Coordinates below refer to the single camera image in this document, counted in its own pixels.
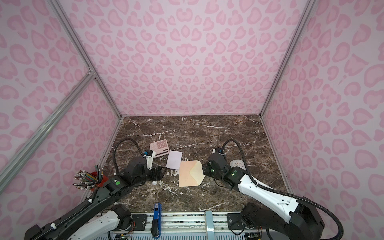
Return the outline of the peach pink envelope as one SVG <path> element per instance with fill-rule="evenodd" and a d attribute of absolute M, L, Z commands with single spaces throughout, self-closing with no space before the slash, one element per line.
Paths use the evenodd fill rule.
<path fill-rule="evenodd" d="M 179 169 L 179 187 L 199 186 L 205 175 L 200 161 L 183 161 Z"/>

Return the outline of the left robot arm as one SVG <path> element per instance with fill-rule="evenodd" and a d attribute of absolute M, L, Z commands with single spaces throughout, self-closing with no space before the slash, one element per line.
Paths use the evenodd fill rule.
<path fill-rule="evenodd" d="M 140 155 L 130 160 L 124 169 L 119 170 L 116 153 L 120 144 L 125 141 L 133 142 Z M 160 181 L 167 171 L 167 168 L 158 165 L 149 167 L 147 159 L 151 156 L 150 151 L 142 151 L 135 140 L 131 138 L 120 140 L 113 151 L 113 163 L 116 175 L 94 188 L 89 198 L 67 214 L 43 227 L 39 227 L 38 225 L 32 226 L 26 231 L 24 239 L 67 240 L 99 212 L 131 193 L 134 188 L 142 186 L 148 181 Z"/>

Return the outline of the white letter paper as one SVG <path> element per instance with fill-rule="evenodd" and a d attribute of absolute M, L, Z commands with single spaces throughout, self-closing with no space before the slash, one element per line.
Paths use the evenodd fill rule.
<path fill-rule="evenodd" d="M 170 151 L 168 154 L 166 167 L 172 170 L 179 170 L 182 160 L 182 152 Z"/>

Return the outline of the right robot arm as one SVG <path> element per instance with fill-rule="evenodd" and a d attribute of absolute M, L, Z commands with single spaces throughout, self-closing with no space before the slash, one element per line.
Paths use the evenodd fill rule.
<path fill-rule="evenodd" d="M 232 167 L 227 161 L 226 145 L 236 144 L 244 164 L 243 168 Z M 224 187 L 247 195 L 264 205 L 258 208 L 248 203 L 241 211 L 240 222 L 245 229 L 264 227 L 266 232 L 274 230 L 290 240 L 320 240 L 325 223 L 319 212 L 324 212 L 337 225 L 338 231 L 332 238 L 340 240 L 344 227 L 338 217 L 324 206 L 294 194 L 268 187 L 252 176 L 245 153 L 237 140 L 227 140 L 220 148 L 213 149 L 202 166 L 203 175 L 219 180 Z"/>

